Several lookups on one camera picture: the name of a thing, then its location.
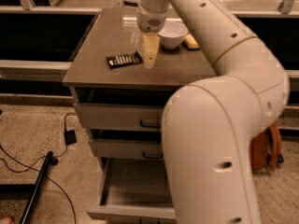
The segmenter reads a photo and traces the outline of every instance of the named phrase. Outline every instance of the concrete floor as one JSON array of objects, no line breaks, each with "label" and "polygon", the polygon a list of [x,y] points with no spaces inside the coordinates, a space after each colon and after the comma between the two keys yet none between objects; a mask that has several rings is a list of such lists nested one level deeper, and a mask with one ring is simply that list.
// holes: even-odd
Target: concrete floor
[{"label": "concrete floor", "polygon": [[[230,0],[226,6],[235,8]],[[238,0],[240,8],[251,7],[252,0]],[[275,9],[280,0],[266,3]],[[59,7],[113,7],[113,0],[62,0]],[[54,155],[64,152],[64,116],[74,113],[70,97],[0,95],[0,142],[12,157],[31,164],[52,150]],[[293,109],[279,120],[282,126],[299,127],[299,111]],[[75,129],[78,141],[67,147],[57,166],[51,166],[49,177],[57,182],[69,195],[76,212],[77,223],[95,224],[105,221],[91,220],[86,209],[98,204],[98,190],[102,171],[88,145],[88,135],[81,128],[77,116],[68,116],[67,129]],[[255,174],[254,180],[264,224],[299,223],[297,191],[299,183],[299,140],[287,139],[283,143],[285,163],[274,173],[264,169]],[[0,158],[8,165],[22,170],[19,164],[10,161],[0,150]],[[34,167],[39,169],[42,161]],[[0,184],[34,183],[37,173],[11,173],[0,161]],[[9,199],[0,196],[0,216],[12,216],[19,223],[26,200],[21,197]],[[46,180],[30,223],[74,223],[71,206],[64,194]]]}]

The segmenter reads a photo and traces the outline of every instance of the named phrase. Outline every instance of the cabinet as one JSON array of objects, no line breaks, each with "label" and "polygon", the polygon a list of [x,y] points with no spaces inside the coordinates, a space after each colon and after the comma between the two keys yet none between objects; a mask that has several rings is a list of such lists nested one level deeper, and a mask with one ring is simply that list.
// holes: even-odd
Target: cabinet
[{"label": "cabinet", "polygon": [[154,67],[110,69],[106,56],[142,55],[136,10],[105,8],[64,77],[75,110],[103,168],[92,218],[175,223],[164,169],[161,117],[169,97],[193,81],[214,77],[201,50],[160,48]]}]

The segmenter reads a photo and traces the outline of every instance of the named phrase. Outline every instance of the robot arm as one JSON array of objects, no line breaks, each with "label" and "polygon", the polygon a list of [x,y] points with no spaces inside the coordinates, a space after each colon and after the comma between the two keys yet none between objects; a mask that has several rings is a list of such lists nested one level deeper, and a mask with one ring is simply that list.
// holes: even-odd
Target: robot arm
[{"label": "robot arm", "polygon": [[288,77],[217,0],[140,0],[140,29],[162,29],[169,2],[218,75],[181,88],[164,109],[164,161],[177,222],[261,223],[249,144],[282,113]]}]

